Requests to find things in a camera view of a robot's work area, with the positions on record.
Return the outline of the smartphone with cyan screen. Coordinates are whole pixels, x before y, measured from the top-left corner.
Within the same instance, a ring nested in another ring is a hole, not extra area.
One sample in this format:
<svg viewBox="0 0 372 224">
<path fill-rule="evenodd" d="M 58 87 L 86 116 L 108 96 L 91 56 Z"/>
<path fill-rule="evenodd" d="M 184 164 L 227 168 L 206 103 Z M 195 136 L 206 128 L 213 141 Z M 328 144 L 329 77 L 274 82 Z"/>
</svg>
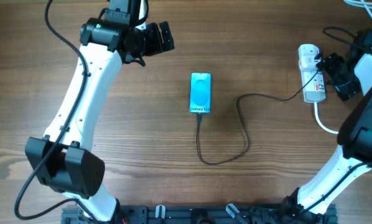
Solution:
<svg viewBox="0 0 372 224">
<path fill-rule="evenodd" d="M 212 76 L 210 73 L 192 73 L 190 77 L 189 112 L 211 112 Z"/>
</svg>

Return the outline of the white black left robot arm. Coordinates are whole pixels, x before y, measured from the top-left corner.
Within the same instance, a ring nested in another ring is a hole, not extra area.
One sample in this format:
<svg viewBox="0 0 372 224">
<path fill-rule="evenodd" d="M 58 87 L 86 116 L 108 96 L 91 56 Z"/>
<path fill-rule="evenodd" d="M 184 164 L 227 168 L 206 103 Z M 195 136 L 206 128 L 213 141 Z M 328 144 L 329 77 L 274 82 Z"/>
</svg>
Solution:
<svg viewBox="0 0 372 224">
<path fill-rule="evenodd" d="M 167 22 L 147 23 L 149 3 L 111 1 L 80 29 L 78 63 L 65 98 L 42 138 L 29 138 L 31 179 L 75 202 L 90 223 L 126 223 L 103 185 L 105 164 L 91 149 L 108 90 L 123 65 L 174 49 Z"/>
</svg>

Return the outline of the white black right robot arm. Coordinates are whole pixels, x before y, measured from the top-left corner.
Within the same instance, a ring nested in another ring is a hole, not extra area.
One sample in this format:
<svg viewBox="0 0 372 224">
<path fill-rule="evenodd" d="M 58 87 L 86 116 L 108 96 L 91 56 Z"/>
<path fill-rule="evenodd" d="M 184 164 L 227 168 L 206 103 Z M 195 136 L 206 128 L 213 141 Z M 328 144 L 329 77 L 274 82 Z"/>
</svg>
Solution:
<svg viewBox="0 0 372 224">
<path fill-rule="evenodd" d="M 364 97 L 341 125 L 337 148 L 318 174 L 283 199 L 281 223 L 318 223 L 331 202 L 359 176 L 372 170 L 372 46 L 357 37 L 350 47 L 362 53 L 354 67 Z"/>
</svg>

